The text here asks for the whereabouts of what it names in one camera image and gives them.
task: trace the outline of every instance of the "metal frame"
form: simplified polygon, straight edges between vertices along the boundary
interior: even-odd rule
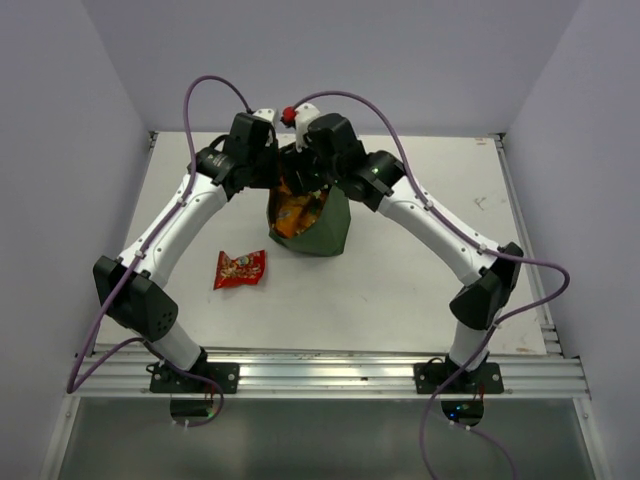
[[[576,408],[576,415],[582,430],[582,438],[584,438],[587,453],[591,459],[593,473],[597,480],[610,480],[613,478],[613,472],[609,465],[609,460],[604,450],[604,444],[600,437],[600,433],[596,428],[593,412],[591,410],[591,402],[589,399],[575,398],[573,404]]]
[[[103,351],[108,346],[98,346]],[[410,399],[418,396],[413,365],[434,356],[334,352],[229,352],[207,349],[210,362],[240,364],[234,398]],[[588,398],[579,360],[557,357],[492,356],[500,365],[506,394],[511,398]],[[95,363],[85,361],[85,369]],[[81,397],[134,398],[150,394],[145,367],[157,359],[142,347],[114,355],[75,394]],[[174,395],[189,398],[193,395]],[[443,395],[443,398],[464,396]]]
[[[515,195],[502,141],[493,137],[507,184],[507,192],[518,235],[527,255],[532,247],[525,228],[522,211]],[[534,296],[544,296],[537,268],[530,269]],[[612,478],[604,448],[595,428],[589,390],[578,359],[565,359],[548,307],[541,307],[542,334],[546,356],[492,355],[500,365],[505,393],[486,395],[488,398],[510,399],[573,399],[585,445],[598,480]],[[89,368],[112,345],[95,346],[95,353],[86,359]],[[443,354],[380,353],[380,352],[311,352],[257,351],[247,349],[208,348],[211,362],[240,364],[238,393],[232,398],[253,399],[422,399],[413,382],[413,364],[426,362]],[[145,371],[156,358],[140,346],[130,346],[115,354],[71,396],[63,399],[60,415],[51,438],[41,473],[41,480],[58,477],[69,442],[77,410],[82,398],[158,398],[169,395],[148,391],[150,376]],[[191,395],[174,395],[189,398]],[[442,395],[443,400],[463,398],[461,395]]]
[[[535,257],[533,253],[533,247],[531,246],[531,239],[529,237],[524,217],[522,215],[522,209],[520,208],[520,202],[518,201],[516,189],[513,185],[513,178],[511,177],[511,171],[509,170],[509,165],[507,163],[507,156],[504,151],[504,145],[499,137],[492,138],[496,145],[498,158],[500,159],[500,167],[502,168],[502,175],[504,176],[504,181],[507,186],[507,195],[509,196],[509,202],[511,203],[513,217],[516,221],[516,231],[518,232],[518,237],[520,237],[520,241],[522,242],[522,249],[527,256]],[[542,285],[542,278],[540,277],[540,269],[535,265],[529,265],[528,267],[529,271],[531,272],[529,280],[531,281],[531,286],[534,288],[534,297],[536,299],[543,298],[546,294],[544,291],[544,286]],[[540,324],[553,325],[553,320],[551,318],[551,312],[549,310],[548,304],[544,304],[538,308],[541,308],[544,312],[543,318],[539,320]]]
[[[73,425],[76,421],[80,397],[65,396],[62,399],[60,413],[56,420],[53,434],[49,440],[49,448],[44,457],[42,469],[40,470],[40,480],[54,480],[60,475],[64,455],[67,452],[67,445],[71,438]]]

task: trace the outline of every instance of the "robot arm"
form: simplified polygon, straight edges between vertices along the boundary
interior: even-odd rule
[[[296,189],[312,190],[318,183],[337,186],[351,200],[364,203],[406,228],[438,255],[462,283],[462,289],[449,304],[458,324],[446,361],[453,362],[457,369],[477,350],[508,302],[520,271],[519,263],[496,259],[484,251],[499,250],[520,257],[523,251],[515,243],[501,247],[476,232],[424,189],[428,202],[423,204],[415,195],[402,162],[385,151],[367,154],[350,122],[341,115],[320,115],[313,105],[303,104],[296,109],[294,118],[298,153],[290,153],[291,159],[284,155],[283,163],[285,167],[295,166],[298,159],[298,169],[303,173],[293,177],[300,179]],[[433,207],[475,238],[482,249],[471,248],[450,231],[430,211]],[[485,349],[467,366],[467,371],[476,370],[487,354]]]
[[[107,313],[182,370],[192,370],[196,362],[202,363],[203,351],[178,323],[178,305],[163,289],[185,249],[233,195],[247,186],[277,185],[278,145],[273,127],[277,116],[273,109],[236,115],[222,151],[212,144],[198,153],[191,194],[183,199],[189,173],[158,217],[131,246],[116,260],[101,257],[93,268],[100,302],[104,303],[126,269],[136,257],[140,258]],[[144,240],[176,203],[180,204],[180,210],[142,253],[140,246]]]

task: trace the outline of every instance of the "green bag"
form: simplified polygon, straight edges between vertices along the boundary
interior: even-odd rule
[[[270,191],[267,208],[269,225],[273,225],[275,221],[276,201],[277,194]],[[283,247],[295,252],[333,257],[344,252],[350,223],[349,199],[342,190],[332,187],[320,217],[307,230],[292,238],[282,238],[273,228],[270,228],[269,236]]]

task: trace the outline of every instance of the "red snack packet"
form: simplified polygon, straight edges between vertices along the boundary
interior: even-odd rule
[[[218,267],[216,268],[213,289],[255,285],[264,275],[266,265],[267,252],[264,250],[252,252],[233,260],[221,251],[218,255]]]

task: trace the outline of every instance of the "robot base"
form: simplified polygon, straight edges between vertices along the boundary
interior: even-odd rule
[[[444,362],[436,362],[435,360],[434,358],[427,363],[416,363],[413,366],[413,379],[419,395],[432,394],[458,369],[458,365],[453,363],[449,357]],[[470,395],[504,393],[500,366],[497,363],[484,361],[474,371],[462,373],[442,393]]]

